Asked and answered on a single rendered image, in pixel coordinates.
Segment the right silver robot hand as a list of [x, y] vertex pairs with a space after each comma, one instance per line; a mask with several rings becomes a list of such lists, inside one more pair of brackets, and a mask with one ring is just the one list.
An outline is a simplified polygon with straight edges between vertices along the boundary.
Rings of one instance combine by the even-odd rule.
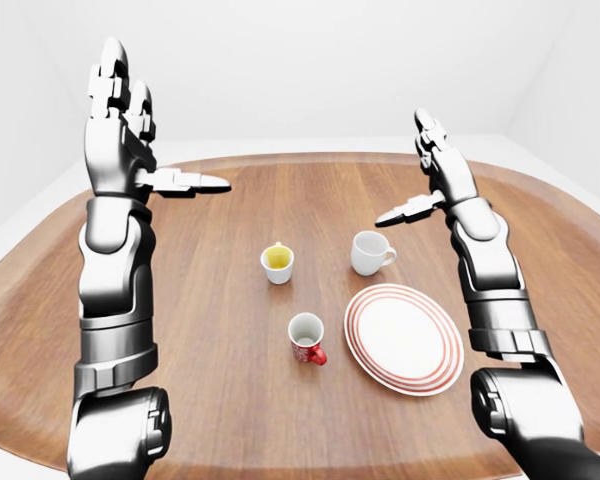
[[442, 209], [447, 218], [456, 218], [466, 228], [472, 214], [482, 215], [484, 201], [478, 197], [476, 183], [466, 159], [451, 146], [445, 129], [426, 109], [417, 108], [414, 120], [418, 129], [416, 151], [422, 172], [429, 177], [430, 194], [410, 198], [375, 220], [378, 228], [414, 223]]

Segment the white plate with red rings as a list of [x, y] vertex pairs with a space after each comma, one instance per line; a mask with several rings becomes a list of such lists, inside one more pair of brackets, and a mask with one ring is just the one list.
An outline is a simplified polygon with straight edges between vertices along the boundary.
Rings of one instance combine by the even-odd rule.
[[347, 305], [343, 324], [359, 365], [398, 393], [437, 395], [462, 372], [464, 346], [455, 323], [413, 288], [385, 283], [359, 291]]

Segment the plain white mug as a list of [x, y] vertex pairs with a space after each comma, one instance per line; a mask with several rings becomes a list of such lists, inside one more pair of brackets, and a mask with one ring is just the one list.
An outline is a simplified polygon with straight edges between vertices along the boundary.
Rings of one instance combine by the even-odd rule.
[[351, 265], [359, 275], [371, 276], [382, 267], [392, 264], [396, 258], [396, 250], [378, 232], [361, 231], [353, 238]]

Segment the white mug with yellow inside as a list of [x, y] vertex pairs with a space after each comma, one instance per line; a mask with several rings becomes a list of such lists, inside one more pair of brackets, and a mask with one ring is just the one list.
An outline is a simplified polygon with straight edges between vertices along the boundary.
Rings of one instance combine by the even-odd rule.
[[262, 252], [260, 261], [267, 279], [271, 283], [282, 285], [290, 280], [294, 253], [289, 247], [276, 242]]

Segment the red mug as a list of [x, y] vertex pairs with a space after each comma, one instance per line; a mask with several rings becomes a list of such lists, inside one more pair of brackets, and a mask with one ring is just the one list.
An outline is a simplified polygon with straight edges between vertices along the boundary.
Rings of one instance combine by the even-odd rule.
[[293, 355], [301, 363], [322, 366], [327, 362], [327, 356], [321, 347], [323, 336], [323, 322], [313, 313], [299, 313], [289, 322], [288, 337]]

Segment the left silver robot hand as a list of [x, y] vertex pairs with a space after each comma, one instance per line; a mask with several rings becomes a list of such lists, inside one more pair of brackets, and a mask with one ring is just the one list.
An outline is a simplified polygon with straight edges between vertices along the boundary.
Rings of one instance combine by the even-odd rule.
[[141, 80], [131, 84], [122, 43], [106, 40], [100, 62], [90, 71], [92, 99], [84, 136], [85, 161], [98, 196], [123, 196], [145, 203], [151, 193], [165, 198], [229, 192], [222, 178], [159, 168], [150, 147], [155, 139], [153, 102]]

